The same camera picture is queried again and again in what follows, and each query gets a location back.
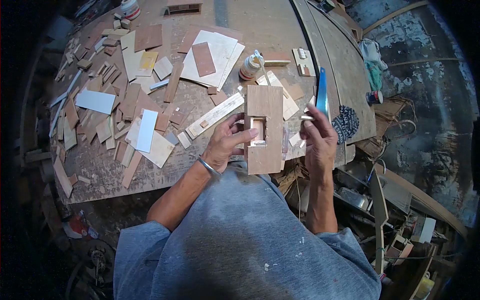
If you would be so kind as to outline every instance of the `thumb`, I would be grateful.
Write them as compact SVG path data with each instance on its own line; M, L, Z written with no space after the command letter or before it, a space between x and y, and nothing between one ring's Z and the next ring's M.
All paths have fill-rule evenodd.
M235 147L238 144L247 143L251 141L257 135L258 135L258 129L250 128L248 130L239 132L235 135L228 136L225 139L227 140L229 146Z

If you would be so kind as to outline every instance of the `bucket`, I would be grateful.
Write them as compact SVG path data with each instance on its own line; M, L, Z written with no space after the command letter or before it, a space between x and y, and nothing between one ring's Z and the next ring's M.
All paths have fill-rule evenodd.
M140 15L140 6L137 0L122 0L120 9L128 20L133 20Z
M368 105L382 104L384 102L384 95L381 91L368 92L366 97Z

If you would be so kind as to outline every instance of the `small can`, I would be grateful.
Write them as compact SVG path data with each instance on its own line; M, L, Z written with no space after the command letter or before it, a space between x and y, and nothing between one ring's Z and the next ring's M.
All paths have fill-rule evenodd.
M382 95L382 91L368 92L366 97L368 105L382 104L384 102L384 95Z

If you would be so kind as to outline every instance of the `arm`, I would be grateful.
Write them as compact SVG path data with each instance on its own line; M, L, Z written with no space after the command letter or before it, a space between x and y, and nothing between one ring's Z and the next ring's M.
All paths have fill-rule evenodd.
M201 155L209 166L220 173L225 171L230 156L243 155L243 149L235 146L247 143L258 135L257 129L243 131L243 124L235 123L243 117L243 113L235 114L220 123ZM211 177L210 172L196 161L180 180L152 205L148 211L147 222L157 221L173 231L187 215L190 206Z
M332 166L338 135L323 113L312 105L309 105L308 109L315 120L304 121L300 131L302 139L307 140L305 165L310 174L307 228L313 234L337 232L333 208Z

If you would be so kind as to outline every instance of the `right hand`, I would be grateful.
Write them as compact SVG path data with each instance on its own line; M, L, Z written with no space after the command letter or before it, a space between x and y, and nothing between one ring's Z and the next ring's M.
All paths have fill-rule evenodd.
M303 121L300 130L300 137L307 140L305 165L310 180L323 185L332 181L338 135L324 113L311 104L307 107L315 120Z

